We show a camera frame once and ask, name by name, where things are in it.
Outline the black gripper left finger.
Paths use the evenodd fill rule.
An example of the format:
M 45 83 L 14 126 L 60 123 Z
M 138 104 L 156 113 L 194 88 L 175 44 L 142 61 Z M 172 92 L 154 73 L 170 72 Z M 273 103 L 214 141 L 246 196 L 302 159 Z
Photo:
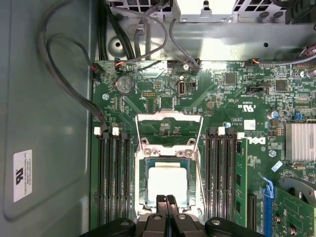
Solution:
M 167 196 L 156 197 L 157 212 L 145 217 L 145 220 L 134 221 L 121 217 L 110 221 L 85 234 L 84 237 L 164 237 L 167 233 Z

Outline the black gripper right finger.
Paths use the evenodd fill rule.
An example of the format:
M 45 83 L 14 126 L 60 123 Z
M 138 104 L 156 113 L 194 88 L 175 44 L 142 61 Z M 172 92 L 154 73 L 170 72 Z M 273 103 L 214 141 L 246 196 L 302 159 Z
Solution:
M 205 224 L 189 214 L 179 213 L 176 199 L 167 196 L 167 209 L 171 217 L 171 230 L 177 237 L 248 237 L 250 230 L 223 218 L 208 219 Z

